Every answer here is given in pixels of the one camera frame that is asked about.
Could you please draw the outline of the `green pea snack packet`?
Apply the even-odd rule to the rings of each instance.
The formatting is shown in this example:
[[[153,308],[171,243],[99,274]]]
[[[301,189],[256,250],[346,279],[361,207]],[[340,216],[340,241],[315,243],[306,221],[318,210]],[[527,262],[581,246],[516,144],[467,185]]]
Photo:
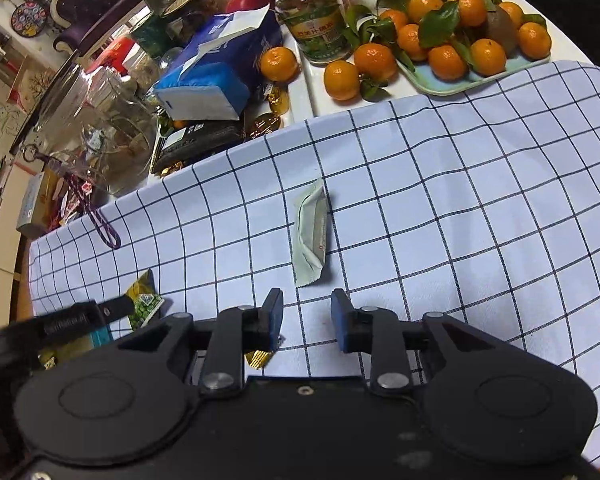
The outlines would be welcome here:
[[[154,274],[146,270],[126,291],[134,304],[134,310],[129,315],[131,330],[145,327],[159,314],[164,298],[155,289]]]

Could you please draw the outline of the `gold foil candy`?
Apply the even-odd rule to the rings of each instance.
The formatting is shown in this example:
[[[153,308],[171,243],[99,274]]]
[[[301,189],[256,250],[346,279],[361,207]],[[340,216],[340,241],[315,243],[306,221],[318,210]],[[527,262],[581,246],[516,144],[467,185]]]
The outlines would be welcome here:
[[[268,365],[268,362],[271,361],[272,357],[284,341],[285,338],[283,336],[279,336],[272,350],[254,350],[246,353],[245,359],[247,364],[254,370],[263,370]]]

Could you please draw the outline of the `pale green bar packet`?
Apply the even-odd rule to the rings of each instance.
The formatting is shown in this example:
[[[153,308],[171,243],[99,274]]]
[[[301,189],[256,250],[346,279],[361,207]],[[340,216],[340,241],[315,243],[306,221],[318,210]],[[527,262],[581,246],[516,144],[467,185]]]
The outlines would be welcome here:
[[[324,180],[315,180],[294,201],[292,267],[297,287],[321,278],[326,260],[327,193]]]

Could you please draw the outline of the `gold teal metal tin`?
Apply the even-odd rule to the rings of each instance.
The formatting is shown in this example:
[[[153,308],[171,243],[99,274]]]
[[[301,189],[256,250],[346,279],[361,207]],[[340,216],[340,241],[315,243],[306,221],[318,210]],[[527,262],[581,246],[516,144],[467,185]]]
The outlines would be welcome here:
[[[38,360],[44,370],[49,370],[95,348],[109,344],[111,341],[109,328],[103,327],[86,336],[70,341],[68,344],[43,349],[38,354]]]

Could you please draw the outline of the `pile of red candy wrappers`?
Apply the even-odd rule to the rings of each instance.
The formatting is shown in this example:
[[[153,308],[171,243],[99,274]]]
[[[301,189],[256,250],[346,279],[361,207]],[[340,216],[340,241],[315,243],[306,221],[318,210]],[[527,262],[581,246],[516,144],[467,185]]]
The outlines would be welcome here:
[[[92,204],[93,185],[73,174],[61,177],[52,195],[48,229],[56,230],[86,214]]]

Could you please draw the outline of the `grey cardboard box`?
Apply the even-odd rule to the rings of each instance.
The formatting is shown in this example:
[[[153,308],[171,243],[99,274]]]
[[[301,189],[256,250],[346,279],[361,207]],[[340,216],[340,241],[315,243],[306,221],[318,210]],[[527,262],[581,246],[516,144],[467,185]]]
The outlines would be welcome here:
[[[36,240],[48,231],[58,180],[58,175],[48,169],[29,180],[16,221],[16,230],[28,240]]]

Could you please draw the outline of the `large glass jar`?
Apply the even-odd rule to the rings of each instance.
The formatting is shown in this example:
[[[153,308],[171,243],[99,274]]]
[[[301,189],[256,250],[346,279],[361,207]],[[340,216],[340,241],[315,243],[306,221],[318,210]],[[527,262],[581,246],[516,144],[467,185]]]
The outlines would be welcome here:
[[[65,62],[12,144],[29,162],[47,156],[104,192],[122,196],[147,178],[157,117],[137,85],[110,67]]]

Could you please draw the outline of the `black wallet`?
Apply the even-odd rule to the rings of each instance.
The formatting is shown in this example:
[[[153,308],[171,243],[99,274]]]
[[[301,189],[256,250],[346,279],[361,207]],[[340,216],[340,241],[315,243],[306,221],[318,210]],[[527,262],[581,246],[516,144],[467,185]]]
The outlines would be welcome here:
[[[149,163],[151,174],[161,174],[178,162],[184,166],[245,141],[241,120],[186,122],[182,128],[169,124],[157,138]]]

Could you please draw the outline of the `kraft paper tree bag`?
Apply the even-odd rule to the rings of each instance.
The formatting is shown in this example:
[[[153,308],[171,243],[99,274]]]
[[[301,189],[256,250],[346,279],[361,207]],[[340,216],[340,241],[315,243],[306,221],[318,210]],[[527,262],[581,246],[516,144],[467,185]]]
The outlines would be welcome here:
[[[42,99],[54,76],[53,70],[27,55],[10,88],[8,102],[24,114],[29,114]]]

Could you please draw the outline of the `blue tissue pack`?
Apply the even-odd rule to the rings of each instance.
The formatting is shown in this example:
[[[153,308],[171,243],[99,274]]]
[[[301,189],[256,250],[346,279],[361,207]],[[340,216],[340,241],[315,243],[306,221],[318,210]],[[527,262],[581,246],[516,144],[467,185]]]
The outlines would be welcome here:
[[[174,120],[236,120],[263,81],[261,55],[283,43],[274,11],[216,14],[154,84]]]

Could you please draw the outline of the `loose mandarin orange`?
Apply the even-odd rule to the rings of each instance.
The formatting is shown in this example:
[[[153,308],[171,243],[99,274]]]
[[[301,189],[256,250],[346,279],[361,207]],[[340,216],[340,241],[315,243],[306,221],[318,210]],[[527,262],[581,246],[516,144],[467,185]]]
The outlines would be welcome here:
[[[286,84],[298,73],[299,63],[290,49],[274,47],[265,51],[260,57],[260,72],[269,81]]]

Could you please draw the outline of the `tray of mandarins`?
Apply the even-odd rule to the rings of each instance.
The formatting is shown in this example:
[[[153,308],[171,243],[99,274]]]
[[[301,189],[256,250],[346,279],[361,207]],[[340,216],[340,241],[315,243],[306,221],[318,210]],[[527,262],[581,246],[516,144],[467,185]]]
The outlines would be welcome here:
[[[361,96],[379,101],[403,75],[420,93],[454,96],[550,59],[543,15],[505,0],[376,0],[346,14]]]

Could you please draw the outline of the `yellow lid pickle jar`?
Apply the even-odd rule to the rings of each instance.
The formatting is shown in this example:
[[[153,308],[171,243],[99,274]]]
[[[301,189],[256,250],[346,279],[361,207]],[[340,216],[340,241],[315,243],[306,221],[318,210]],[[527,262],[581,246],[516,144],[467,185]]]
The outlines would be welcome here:
[[[341,61],[351,54],[341,0],[274,0],[279,21],[315,66]]]

